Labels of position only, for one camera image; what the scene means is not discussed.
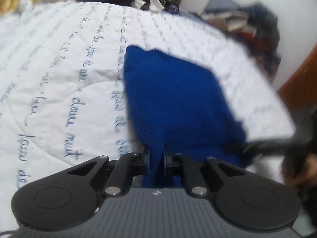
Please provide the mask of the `grey framed board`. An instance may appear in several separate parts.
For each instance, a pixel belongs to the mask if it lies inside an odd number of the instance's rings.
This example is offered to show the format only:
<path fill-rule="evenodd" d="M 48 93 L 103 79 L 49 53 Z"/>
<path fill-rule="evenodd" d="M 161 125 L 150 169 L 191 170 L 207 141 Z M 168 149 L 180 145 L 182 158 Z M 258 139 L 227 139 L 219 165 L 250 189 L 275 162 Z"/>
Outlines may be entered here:
<path fill-rule="evenodd" d="M 218 13 L 225 11 L 237 10 L 240 7 L 234 0 L 209 0 L 204 12 L 205 13 Z"/>

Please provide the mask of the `blue knitted garment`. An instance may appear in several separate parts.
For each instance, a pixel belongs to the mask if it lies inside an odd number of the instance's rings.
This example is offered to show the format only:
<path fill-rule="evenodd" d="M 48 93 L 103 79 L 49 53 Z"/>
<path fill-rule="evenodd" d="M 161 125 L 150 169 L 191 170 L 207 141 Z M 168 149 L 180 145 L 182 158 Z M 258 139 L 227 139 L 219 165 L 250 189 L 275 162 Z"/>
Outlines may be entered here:
<path fill-rule="evenodd" d="M 229 150 L 246 135 L 211 71 L 157 49 L 129 46 L 124 83 L 135 133 L 150 150 L 143 187 L 180 186 L 178 178 L 164 174 L 165 154 L 195 161 L 213 156 L 240 168 L 251 164 Z"/>

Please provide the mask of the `white script-print bed cover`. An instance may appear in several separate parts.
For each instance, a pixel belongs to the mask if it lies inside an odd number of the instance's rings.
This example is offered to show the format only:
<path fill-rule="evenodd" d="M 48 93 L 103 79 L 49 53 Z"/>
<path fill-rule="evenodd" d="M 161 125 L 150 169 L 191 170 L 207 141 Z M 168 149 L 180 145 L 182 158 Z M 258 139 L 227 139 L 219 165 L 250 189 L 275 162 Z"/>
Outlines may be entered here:
<path fill-rule="evenodd" d="M 211 70 L 249 140 L 294 134 L 244 48 L 206 23 L 106 3 L 26 4 L 1 16 L 1 232 L 18 228 L 10 204 L 20 187 L 140 148 L 122 82 L 129 45 Z"/>

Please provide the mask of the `clothes heap at right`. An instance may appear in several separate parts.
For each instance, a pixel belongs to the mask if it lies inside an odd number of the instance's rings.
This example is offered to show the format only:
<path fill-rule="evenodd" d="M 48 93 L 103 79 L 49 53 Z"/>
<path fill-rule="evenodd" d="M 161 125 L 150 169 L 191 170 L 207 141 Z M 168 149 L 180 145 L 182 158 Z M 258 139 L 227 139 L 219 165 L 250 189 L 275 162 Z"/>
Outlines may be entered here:
<path fill-rule="evenodd" d="M 201 18 L 243 44 L 263 75 L 272 82 L 281 63 L 278 17 L 261 3 L 249 7 L 205 12 Z"/>

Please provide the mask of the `brown wooden furniture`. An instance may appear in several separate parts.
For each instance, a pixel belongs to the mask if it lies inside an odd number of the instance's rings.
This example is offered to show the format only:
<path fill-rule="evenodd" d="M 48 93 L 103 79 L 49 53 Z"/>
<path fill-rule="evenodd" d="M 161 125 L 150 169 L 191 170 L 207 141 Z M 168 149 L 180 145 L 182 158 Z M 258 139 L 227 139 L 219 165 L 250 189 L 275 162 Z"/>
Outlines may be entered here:
<path fill-rule="evenodd" d="M 316 46 L 295 73 L 278 90 L 289 111 L 316 105 Z"/>

